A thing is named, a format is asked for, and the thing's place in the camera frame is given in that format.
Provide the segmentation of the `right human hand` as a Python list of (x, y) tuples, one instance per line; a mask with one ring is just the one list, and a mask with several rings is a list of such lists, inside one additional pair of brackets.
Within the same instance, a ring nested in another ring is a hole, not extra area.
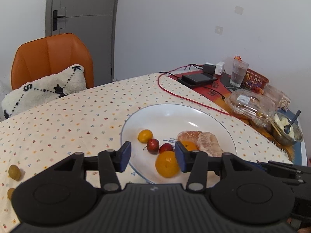
[(301, 228), (297, 232), (298, 233), (311, 233), (311, 227)]

